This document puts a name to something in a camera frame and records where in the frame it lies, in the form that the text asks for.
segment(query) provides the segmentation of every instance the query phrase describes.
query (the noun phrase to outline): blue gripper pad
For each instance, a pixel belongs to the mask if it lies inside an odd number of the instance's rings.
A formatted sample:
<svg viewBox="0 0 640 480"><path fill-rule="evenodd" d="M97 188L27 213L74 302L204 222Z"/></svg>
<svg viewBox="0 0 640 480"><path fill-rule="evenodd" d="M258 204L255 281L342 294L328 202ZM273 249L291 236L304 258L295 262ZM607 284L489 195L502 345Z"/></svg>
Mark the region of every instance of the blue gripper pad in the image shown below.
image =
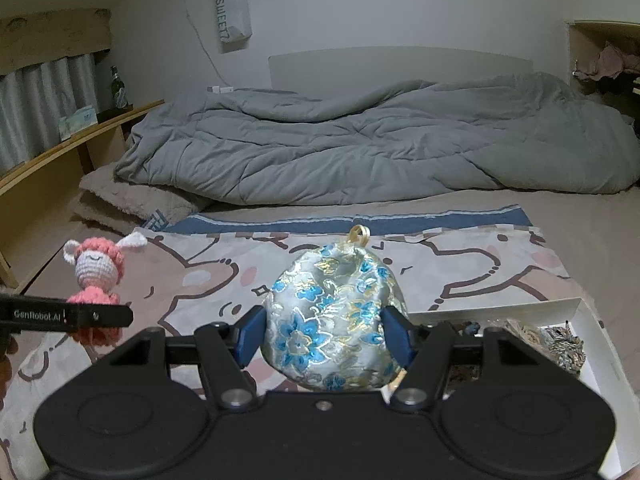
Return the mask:
<svg viewBox="0 0 640 480"><path fill-rule="evenodd" d="M256 305L247 312L235 325L238 330L238 342L234 351L234 359L238 366L245 368L254 358L267 330L267 311Z"/></svg>
<svg viewBox="0 0 640 480"><path fill-rule="evenodd" d="M410 338L410 333L415 327L392 306L380 311L380 319L385 329L386 347L402 368L408 368L417 354L412 348Z"/></svg>

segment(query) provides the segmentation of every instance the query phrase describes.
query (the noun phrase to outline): floral fabric pouch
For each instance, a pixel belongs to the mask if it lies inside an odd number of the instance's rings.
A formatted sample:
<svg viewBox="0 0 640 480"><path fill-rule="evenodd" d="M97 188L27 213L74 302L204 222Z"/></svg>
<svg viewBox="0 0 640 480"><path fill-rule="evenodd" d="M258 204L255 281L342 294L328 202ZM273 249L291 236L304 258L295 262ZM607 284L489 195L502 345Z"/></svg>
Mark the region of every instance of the floral fabric pouch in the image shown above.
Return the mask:
<svg viewBox="0 0 640 480"><path fill-rule="evenodd" d="M365 390L392 381L400 367L386 349L380 309L407 316L391 270L365 246L357 225L345 241L302 254L267 295L262 355L311 390Z"/></svg>

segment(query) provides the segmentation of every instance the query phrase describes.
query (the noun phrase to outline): blue flower pattern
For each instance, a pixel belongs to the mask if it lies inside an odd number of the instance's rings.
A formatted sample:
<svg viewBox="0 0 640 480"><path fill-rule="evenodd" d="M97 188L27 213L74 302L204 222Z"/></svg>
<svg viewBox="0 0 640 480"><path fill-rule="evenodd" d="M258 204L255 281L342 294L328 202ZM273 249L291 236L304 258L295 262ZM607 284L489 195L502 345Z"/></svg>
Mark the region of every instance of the blue flower pattern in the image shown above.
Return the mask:
<svg viewBox="0 0 640 480"><path fill-rule="evenodd" d="M330 392L339 392L344 388L344 385L347 383L347 380L343 377L340 377L337 373L331 373L324 378L322 384L324 385L324 389Z"/></svg>
<svg viewBox="0 0 640 480"><path fill-rule="evenodd" d="M367 301L366 303L354 301L351 303L348 319L352 322L352 326L357 326L360 323L371 325L378 314L380 314L380 308L373 301Z"/></svg>
<svg viewBox="0 0 640 480"><path fill-rule="evenodd" d="M382 375L385 377L389 377L394 370L396 369L396 364L393 361L389 361L389 364L386 366L385 371L382 372Z"/></svg>
<svg viewBox="0 0 640 480"><path fill-rule="evenodd" d="M361 294L364 294L366 290L370 290L373 288L373 285L376 283L375 278L365 278L356 281L356 290Z"/></svg>
<svg viewBox="0 0 640 480"><path fill-rule="evenodd" d="M360 336L360 341L370 345L379 345L385 339L378 332L369 332Z"/></svg>
<svg viewBox="0 0 640 480"><path fill-rule="evenodd" d="M285 288L287 288L287 284L282 280L276 280L271 287L273 292L282 292Z"/></svg>
<svg viewBox="0 0 640 480"><path fill-rule="evenodd" d="M328 306L331 306L334 303L335 303L335 298L332 298L331 296L326 296L322 298L322 301L320 301L319 303L316 303L316 307L320 312L324 312Z"/></svg>
<svg viewBox="0 0 640 480"><path fill-rule="evenodd" d="M311 283L307 286L301 286L300 290L296 292L296 298L299 300L307 300L307 301L315 301L316 298L322 296L323 290L322 287L316 285L315 283Z"/></svg>
<svg viewBox="0 0 640 480"><path fill-rule="evenodd" d="M281 366L292 365L298 373L303 373L309 363L322 363L325 355L319 350L329 339L330 334L319 332L318 320L306 320L296 309L289 322L281 322L274 347L283 352Z"/></svg>
<svg viewBox="0 0 640 480"><path fill-rule="evenodd" d="M331 256L331 251L333 248L333 244L325 245L322 249L320 249L320 254L322 254L322 256Z"/></svg>
<svg viewBox="0 0 640 480"><path fill-rule="evenodd" d="M362 264L360 265L360 272L369 272L371 270L371 267L373 267L372 261L364 259L362 261Z"/></svg>

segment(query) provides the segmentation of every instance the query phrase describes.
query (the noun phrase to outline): crocheted doll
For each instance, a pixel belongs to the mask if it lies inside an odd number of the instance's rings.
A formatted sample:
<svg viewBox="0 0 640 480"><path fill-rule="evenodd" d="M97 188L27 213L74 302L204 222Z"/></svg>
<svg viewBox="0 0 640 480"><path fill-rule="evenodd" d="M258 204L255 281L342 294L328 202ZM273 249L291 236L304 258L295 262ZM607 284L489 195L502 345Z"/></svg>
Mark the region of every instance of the crocheted doll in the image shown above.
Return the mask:
<svg viewBox="0 0 640 480"><path fill-rule="evenodd" d="M63 249L65 261L76 266L76 278L82 290L67 301L69 303L118 304L117 294L111 289L120 283L124 275L122 249L146 245L146 238L139 232L125 236L117 243L106 238L88 238L84 242L69 240ZM121 328L81 328L72 334L83 345L113 346L122 336Z"/></svg>

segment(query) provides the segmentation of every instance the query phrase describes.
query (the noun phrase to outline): headboard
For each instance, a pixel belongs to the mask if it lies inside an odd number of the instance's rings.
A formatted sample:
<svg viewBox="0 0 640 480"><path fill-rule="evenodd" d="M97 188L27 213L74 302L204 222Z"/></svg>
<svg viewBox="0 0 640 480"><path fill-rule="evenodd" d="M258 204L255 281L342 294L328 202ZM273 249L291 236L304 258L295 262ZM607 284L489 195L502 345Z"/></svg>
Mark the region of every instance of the headboard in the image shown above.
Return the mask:
<svg viewBox="0 0 640 480"><path fill-rule="evenodd" d="M271 87L325 98L401 80L453 82L532 72L533 62L474 50L357 46L269 58Z"/></svg>

